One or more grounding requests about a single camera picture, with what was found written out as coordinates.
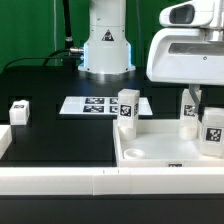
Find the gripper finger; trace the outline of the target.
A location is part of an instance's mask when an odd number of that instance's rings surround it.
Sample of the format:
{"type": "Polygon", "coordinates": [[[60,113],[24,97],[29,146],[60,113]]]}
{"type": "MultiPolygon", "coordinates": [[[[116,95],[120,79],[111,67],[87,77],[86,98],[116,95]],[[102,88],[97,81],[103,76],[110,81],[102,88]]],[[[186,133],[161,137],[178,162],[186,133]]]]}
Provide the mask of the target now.
{"type": "Polygon", "coordinates": [[[201,102],[201,99],[198,96],[200,92],[200,86],[198,84],[189,85],[189,93],[194,102],[194,112],[198,116],[199,120],[202,120],[204,115],[204,104],[201,102]]]}

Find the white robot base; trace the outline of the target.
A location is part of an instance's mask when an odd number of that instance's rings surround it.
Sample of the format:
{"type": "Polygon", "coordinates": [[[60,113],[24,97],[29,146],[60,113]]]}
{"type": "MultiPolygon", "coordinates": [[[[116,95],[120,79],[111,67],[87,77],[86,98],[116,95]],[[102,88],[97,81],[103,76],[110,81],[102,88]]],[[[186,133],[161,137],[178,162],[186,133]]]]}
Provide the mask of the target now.
{"type": "Polygon", "coordinates": [[[89,38],[78,70],[90,77],[116,79],[136,69],[125,37],[126,0],[90,0],[89,38]]]}

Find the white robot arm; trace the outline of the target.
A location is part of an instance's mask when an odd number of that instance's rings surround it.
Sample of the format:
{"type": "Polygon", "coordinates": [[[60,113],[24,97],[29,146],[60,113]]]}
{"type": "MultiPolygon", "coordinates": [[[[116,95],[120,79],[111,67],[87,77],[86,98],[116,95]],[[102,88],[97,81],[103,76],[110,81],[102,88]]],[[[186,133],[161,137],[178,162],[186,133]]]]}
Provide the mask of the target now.
{"type": "Polygon", "coordinates": [[[182,114],[198,114],[202,85],[224,85],[224,0],[189,0],[161,11],[163,28],[152,39],[147,76],[184,83],[182,114]]]}

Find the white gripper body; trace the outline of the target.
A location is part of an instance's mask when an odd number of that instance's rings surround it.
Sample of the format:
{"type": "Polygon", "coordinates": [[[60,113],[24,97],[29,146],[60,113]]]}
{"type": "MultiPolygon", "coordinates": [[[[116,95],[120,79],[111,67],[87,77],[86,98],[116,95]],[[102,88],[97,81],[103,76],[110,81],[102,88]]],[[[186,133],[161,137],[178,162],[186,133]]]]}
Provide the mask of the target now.
{"type": "Polygon", "coordinates": [[[164,28],[151,42],[147,76],[153,82],[224,86],[224,43],[202,29],[164,28]]]}

